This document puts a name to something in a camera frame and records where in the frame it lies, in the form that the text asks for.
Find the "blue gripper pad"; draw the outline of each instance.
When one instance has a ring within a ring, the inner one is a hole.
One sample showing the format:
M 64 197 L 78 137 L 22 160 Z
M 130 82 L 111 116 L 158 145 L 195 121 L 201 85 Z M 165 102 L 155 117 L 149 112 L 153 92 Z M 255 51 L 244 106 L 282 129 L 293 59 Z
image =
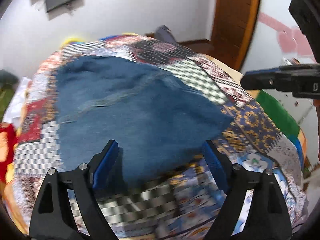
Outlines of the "blue gripper pad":
M 118 154 L 118 143 L 116 141 L 113 141 L 112 145 L 109 147 L 107 153 L 105 153 L 103 159 L 101 160 L 100 164 L 98 165 L 97 169 L 93 174 L 93 190 L 105 188 L 108 174 L 110 173 L 113 165 L 115 164 L 116 159 L 118 158 Z
M 202 155 L 219 189 L 227 193 L 229 185 L 227 175 L 218 157 L 207 142 L 202 144 Z

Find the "orange fabric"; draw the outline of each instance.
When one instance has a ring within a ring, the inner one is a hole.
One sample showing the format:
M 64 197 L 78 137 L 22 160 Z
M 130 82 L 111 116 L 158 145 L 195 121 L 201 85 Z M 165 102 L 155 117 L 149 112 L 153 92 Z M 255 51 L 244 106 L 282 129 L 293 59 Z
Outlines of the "orange fabric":
M 298 134 L 298 140 L 301 144 L 303 158 L 305 159 L 307 155 L 307 139 L 302 130 Z
M 28 234 L 29 228 L 27 227 L 26 223 L 24 222 L 18 205 L 15 202 L 13 196 L 13 189 L 12 189 L 12 181 L 10 181 L 4 188 L 3 192 L 3 200 L 6 202 L 7 210 L 10 214 L 12 221 L 15 225 L 19 228 L 19 230 L 24 233 Z

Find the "red fabric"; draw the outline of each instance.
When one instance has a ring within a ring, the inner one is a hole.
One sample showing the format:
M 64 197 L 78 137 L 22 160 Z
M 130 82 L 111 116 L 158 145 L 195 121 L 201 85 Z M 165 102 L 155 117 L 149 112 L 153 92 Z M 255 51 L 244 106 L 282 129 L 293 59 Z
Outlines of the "red fabric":
M 44 104 L 47 98 L 27 104 L 27 115 L 23 121 L 18 143 L 40 139 L 41 118 L 44 115 Z
M 0 124 L 0 140 L 0 181 L 5 183 L 7 166 L 13 162 L 13 146 L 17 143 L 12 124 Z

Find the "baseboard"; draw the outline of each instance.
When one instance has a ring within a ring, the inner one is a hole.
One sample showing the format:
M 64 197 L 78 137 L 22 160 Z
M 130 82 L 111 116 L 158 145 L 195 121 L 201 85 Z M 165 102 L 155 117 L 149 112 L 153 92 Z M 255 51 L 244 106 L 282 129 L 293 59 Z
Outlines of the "baseboard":
M 180 45 L 186 46 L 186 45 L 191 45 L 191 44 L 210 43 L 210 41 L 207 39 L 203 39 L 203 40 L 193 40 L 193 41 L 181 41 L 178 43 Z
M 146 33 L 145 36 L 150 37 L 150 38 L 154 38 L 155 34 L 154 33 Z M 181 41 L 178 43 L 180 45 L 186 46 L 186 45 L 190 45 L 190 44 L 210 43 L 210 41 L 207 39 L 202 39 L 202 40 L 193 40 L 193 41 Z

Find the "green fabric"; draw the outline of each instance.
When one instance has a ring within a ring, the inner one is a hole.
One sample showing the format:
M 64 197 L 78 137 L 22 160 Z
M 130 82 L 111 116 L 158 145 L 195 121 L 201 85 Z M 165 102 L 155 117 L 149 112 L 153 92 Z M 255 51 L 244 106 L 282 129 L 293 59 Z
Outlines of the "green fabric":
M 261 90 L 256 100 L 285 136 L 298 136 L 299 125 L 273 96 Z
M 4 112 L 6 111 L 13 95 L 14 91 L 12 89 L 12 85 L 6 84 L 0 89 L 0 122 L 2 121 Z

